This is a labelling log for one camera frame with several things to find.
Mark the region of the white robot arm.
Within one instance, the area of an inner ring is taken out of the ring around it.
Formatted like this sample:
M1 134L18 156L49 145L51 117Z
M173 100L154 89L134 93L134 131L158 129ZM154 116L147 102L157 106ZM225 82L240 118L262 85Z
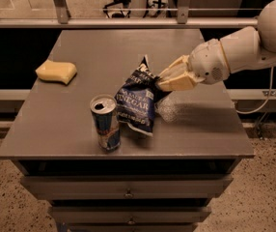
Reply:
M162 71L156 86L165 92L214 84L244 70L276 67L276 0L265 6L256 27L247 26L219 40L211 39L182 55Z

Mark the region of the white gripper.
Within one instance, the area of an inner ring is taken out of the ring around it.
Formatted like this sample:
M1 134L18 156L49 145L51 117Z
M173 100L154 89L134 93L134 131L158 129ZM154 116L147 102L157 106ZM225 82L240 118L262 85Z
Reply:
M165 92L194 89L198 83L214 84L226 80L230 75L222 44L212 39L198 45L189 55L193 72L187 72L188 55L182 55L163 70L156 86Z

